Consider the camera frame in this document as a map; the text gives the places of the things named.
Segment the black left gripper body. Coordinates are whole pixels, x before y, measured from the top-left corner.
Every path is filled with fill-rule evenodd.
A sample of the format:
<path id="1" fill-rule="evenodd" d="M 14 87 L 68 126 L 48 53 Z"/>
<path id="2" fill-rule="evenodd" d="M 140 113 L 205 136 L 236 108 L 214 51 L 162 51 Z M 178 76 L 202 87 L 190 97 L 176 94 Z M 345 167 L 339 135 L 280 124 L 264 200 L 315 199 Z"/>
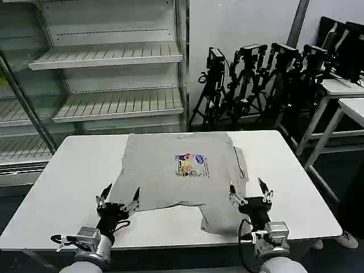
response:
<path id="1" fill-rule="evenodd" d="M 111 236 L 121 228 L 130 225 L 130 216 L 133 214 L 133 202 L 126 204 L 106 202 L 97 206 L 100 220 L 96 228 L 102 235 Z"/>

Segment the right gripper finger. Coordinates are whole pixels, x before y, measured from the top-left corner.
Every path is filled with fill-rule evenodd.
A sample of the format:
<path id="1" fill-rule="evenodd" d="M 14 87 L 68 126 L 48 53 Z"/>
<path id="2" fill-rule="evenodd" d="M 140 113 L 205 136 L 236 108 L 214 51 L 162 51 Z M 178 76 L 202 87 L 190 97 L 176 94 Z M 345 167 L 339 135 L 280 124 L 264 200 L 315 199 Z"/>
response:
<path id="1" fill-rule="evenodd" d="M 244 199 L 242 196 L 237 195 L 235 190 L 235 186 L 230 184 L 229 186 L 229 200 L 233 205 L 246 205 L 247 200 Z"/>
<path id="2" fill-rule="evenodd" d="M 258 178 L 258 184 L 263 193 L 263 202 L 272 202 L 274 191 L 269 190 L 267 184 L 260 177 Z"/>

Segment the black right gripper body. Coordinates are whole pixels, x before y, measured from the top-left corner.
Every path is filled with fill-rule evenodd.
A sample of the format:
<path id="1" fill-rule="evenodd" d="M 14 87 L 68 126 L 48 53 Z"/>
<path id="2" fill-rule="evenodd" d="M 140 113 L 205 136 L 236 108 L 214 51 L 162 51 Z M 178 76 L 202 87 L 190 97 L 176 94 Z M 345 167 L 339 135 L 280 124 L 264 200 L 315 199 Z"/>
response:
<path id="1" fill-rule="evenodd" d="M 246 201 L 238 205 L 239 212 L 249 216 L 253 228 L 264 228 L 270 222 L 268 212 L 272 202 L 264 201 L 263 197 L 248 197 Z"/>

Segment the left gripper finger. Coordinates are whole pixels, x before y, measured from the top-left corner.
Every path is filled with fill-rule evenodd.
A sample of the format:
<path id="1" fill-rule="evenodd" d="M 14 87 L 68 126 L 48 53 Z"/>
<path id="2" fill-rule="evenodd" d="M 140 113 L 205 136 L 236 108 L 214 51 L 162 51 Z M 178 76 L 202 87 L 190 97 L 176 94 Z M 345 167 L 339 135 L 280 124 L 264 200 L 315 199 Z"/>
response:
<path id="1" fill-rule="evenodd" d="M 96 209 L 107 209 L 110 207 L 110 203 L 106 202 L 107 197 L 111 191 L 113 184 L 109 184 L 105 189 L 102 190 L 99 196 L 96 196 Z"/>
<path id="2" fill-rule="evenodd" d="M 140 197 L 140 188 L 138 187 L 133 199 L 128 202 L 126 205 L 121 207 L 121 211 L 125 213 L 134 213 L 139 208 L 139 197 Z"/>

